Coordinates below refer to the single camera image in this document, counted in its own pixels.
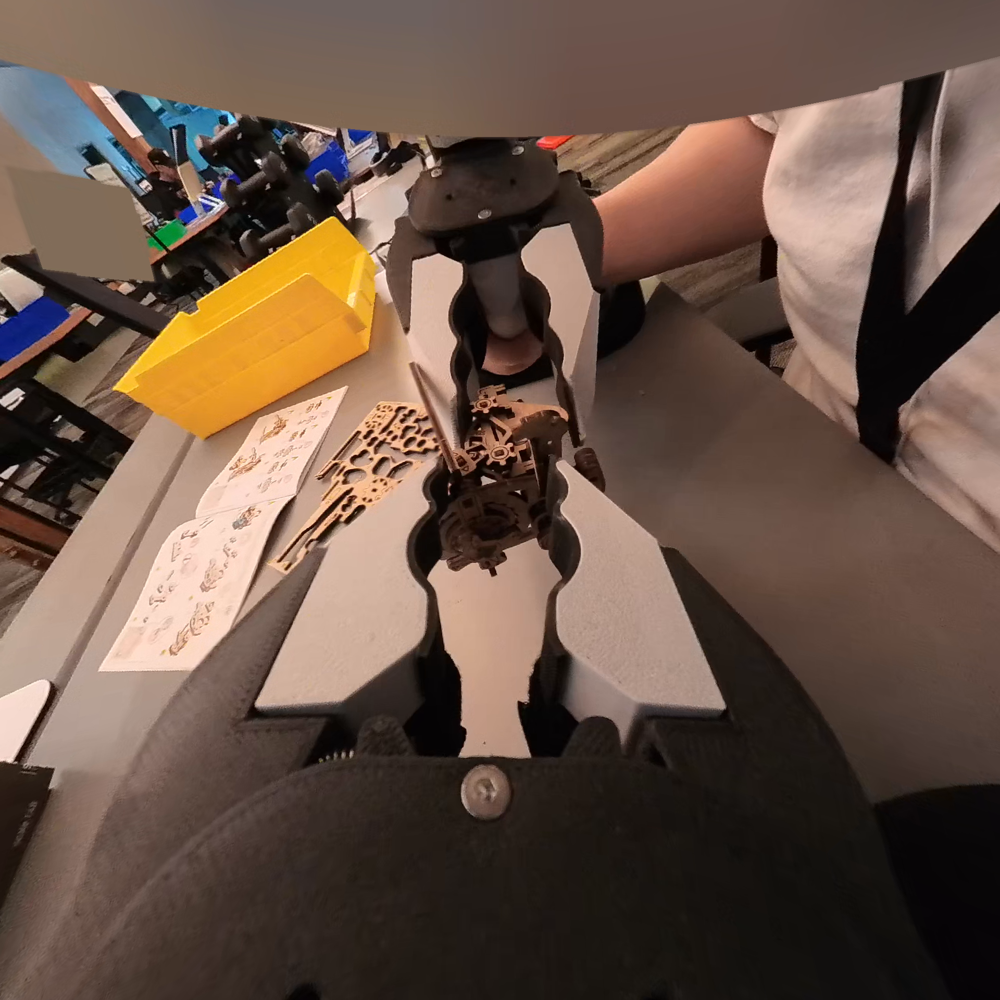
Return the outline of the blue storage bin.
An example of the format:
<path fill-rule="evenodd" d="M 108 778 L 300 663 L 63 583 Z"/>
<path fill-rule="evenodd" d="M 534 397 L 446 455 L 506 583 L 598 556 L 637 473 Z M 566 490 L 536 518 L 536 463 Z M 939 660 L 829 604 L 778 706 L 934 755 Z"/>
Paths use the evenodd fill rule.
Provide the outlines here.
<path fill-rule="evenodd" d="M 1 363 L 19 356 L 69 317 L 69 310 L 47 296 L 29 303 L 1 324 Z"/>

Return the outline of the black flat box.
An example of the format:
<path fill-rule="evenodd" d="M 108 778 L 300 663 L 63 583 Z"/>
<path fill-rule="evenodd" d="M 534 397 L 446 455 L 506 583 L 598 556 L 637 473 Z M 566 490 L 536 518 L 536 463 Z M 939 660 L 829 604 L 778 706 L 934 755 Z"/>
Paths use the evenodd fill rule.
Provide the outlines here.
<path fill-rule="evenodd" d="M 1 904 L 51 793 L 54 769 L 1 763 Z"/>

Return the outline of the person's right forearm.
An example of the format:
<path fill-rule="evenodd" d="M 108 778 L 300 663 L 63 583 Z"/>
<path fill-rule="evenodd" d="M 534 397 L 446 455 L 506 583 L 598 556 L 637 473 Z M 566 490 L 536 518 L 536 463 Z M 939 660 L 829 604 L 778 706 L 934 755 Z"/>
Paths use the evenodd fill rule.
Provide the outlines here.
<path fill-rule="evenodd" d="M 774 135 L 749 117 L 686 127 L 654 161 L 594 201 L 606 285 L 698 264 L 770 234 Z"/>

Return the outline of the rack of black dumbbells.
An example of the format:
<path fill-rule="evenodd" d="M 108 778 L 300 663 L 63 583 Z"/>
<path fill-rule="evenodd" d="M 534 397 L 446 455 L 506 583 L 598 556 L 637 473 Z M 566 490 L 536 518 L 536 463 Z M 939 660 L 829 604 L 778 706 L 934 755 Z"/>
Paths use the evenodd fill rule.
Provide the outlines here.
<path fill-rule="evenodd" d="M 254 264 L 289 242 L 334 219 L 356 235 L 354 183 L 338 135 L 291 125 L 277 136 L 277 121 L 237 115 L 212 136 L 195 140 L 198 153 L 227 174 L 219 193 L 227 217 L 242 217 L 243 258 Z"/>

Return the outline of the person's right hand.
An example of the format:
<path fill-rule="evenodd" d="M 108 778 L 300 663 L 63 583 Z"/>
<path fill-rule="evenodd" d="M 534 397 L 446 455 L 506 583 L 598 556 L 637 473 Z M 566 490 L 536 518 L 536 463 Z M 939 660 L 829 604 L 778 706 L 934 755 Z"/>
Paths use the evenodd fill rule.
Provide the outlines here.
<path fill-rule="evenodd" d="M 501 379 L 519 376 L 544 356 L 544 345 L 530 331 L 503 337 L 490 332 L 486 339 L 482 370 Z"/>

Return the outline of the white rounded flat board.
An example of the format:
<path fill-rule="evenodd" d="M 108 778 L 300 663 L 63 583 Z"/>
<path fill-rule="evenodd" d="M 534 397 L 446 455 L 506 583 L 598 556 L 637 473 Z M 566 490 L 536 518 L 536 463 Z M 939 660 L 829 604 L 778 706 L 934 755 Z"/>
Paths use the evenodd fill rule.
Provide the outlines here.
<path fill-rule="evenodd" d="M 16 763 L 45 715 L 54 685 L 39 679 L 1 697 L 1 762 Z"/>

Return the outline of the black metal shelf frame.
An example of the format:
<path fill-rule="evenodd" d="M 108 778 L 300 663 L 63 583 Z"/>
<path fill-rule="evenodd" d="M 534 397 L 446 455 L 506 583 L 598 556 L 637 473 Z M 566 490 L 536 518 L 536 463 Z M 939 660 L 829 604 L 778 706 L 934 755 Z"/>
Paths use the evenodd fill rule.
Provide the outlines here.
<path fill-rule="evenodd" d="M 70 311 L 56 330 L 3 363 L 1 375 L 2 398 L 20 394 L 2 402 L 2 504 L 66 535 L 82 517 L 77 495 L 97 494 L 132 439 L 41 382 L 38 371 L 52 356 L 82 360 L 120 329 L 154 339 L 169 317 L 147 303 L 155 299 L 150 282 L 125 290 L 120 282 L 51 271 L 34 252 L 5 255 L 2 265 Z"/>

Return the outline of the wooden cut-out parts sheet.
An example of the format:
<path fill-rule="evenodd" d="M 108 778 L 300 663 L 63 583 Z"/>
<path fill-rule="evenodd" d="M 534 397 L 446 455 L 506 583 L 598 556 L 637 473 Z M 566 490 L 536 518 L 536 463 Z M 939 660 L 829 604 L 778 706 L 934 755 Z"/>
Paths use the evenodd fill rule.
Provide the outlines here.
<path fill-rule="evenodd" d="M 379 402 L 313 474 L 324 486 L 319 505 L 268 561 L 269 567 L 290 573 L 334 531 L 357 520 L 438 455 L 433 425 L 422 404 Z"/>

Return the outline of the person's white shirt torso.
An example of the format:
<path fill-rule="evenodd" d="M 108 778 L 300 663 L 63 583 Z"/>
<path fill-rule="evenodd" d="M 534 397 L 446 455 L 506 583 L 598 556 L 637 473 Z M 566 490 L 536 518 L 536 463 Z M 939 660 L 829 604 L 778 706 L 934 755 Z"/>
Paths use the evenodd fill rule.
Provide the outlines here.
<path fill-rule="evenodd" d="M 801 396 L 998 550 L 998 58 L 751 116 Z"/>

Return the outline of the wooden gear model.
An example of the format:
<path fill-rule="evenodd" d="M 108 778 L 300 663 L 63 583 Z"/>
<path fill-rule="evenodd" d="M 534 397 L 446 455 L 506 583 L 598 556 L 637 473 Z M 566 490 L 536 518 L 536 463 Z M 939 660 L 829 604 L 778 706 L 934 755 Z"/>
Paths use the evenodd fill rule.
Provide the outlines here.
<path fill-rule="evenodd" d="M 477 566 L 496 575 L 514 547 L 534 541 L 548 550 L 550 468 L 562 457 L 565 437 L 583 442 L 572 391 L 559 390 L 558 398 L 533 404 L 501 384 L 478 390 L 470 427 L 448 459 L 447 504 L 439 517 L 448 569 Z"/>

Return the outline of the printed instruction booklet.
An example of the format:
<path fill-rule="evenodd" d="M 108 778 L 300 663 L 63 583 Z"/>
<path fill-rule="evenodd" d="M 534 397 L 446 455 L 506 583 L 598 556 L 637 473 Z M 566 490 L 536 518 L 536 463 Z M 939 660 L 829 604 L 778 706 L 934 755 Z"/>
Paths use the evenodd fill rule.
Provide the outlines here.
<path fill-rule="evenodd" d="M 257 419 L 194 518 L 164 541 L 101 672 L 190 671 L 228 633 L 347 393 L 327 391 Z"/>

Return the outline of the thin wooden stick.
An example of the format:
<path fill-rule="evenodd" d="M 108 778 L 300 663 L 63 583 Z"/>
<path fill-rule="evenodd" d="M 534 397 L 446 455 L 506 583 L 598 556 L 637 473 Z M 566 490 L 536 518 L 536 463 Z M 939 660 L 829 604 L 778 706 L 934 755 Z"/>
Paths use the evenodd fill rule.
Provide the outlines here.
<path fill-rule="evenodd" d="M 438 418 L 436 411 L 434 409 L 433 403 L 429 392 L 424 384 L 420 366 L 413 360 L 408 363 L 408 367 L 416 386 L 420 400 L 422 402 L 423 408 L 427 413 L 427 416 L 431 422 L 432 429 L 438 444 L 441 457 L 444 461 L 445 467 L 450 474 L 456 474 L 458 472 L 458 464 L 454 456 L 454 452 L 449 444 L 447 435 L 444 431 L 443 425 Z"/>

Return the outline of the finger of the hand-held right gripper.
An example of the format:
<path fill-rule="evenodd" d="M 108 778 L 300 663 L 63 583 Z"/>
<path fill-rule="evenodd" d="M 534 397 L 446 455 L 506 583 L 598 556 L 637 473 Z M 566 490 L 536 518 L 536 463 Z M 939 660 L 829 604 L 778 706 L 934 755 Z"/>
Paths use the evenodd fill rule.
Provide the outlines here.
<path fill-rule="evenodd" d="M 593 407 L 600 295 L 571 224 L 542 228 L 521 251 L 528 301 L 538 308 L 544 353 L 574 447 L 586 443 Z"/>
<path fill-rule="evenodd" d="M 462 263 L 442 254 L 410 219 L 395 221 L 388 288 L 411 358 L 444 429 L 471 426 L 472 356 L 455 318 L 466 283 Z"/>

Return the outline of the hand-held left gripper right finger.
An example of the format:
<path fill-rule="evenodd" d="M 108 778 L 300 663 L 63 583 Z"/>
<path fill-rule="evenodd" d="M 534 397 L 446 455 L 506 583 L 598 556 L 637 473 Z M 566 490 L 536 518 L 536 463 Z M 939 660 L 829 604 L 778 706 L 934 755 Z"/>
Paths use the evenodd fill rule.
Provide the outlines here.
<path fill-rule="evenodd" d="M 568 461 L 551 466 L 549 558 L 559 573 L 543 656 L 575 722 L 717 719 L 726 709 L 658 541 Z"/>

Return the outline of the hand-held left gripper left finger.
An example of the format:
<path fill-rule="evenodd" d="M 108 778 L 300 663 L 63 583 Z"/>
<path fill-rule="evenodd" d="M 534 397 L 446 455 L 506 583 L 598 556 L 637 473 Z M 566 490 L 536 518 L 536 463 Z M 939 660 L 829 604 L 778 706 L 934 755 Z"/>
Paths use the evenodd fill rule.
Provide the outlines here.
<path fill-rule="evenodd" d="M 425 462 L 317 553 L 257 695 L 261 714 L 451 716 L 451 660 L 428 580 L 446 487 L 442 463 Z"/>

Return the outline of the yellow plastic bin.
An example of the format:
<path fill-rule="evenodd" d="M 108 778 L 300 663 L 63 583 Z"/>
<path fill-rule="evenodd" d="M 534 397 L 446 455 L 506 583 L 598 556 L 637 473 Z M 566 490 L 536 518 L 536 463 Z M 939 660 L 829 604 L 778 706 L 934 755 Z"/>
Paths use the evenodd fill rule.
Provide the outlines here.
<path fill-rule="evenodd" d="M 206 439 L 366 353 L 376 273 L 325 221 L 178 313 L 115 390 Z"/>

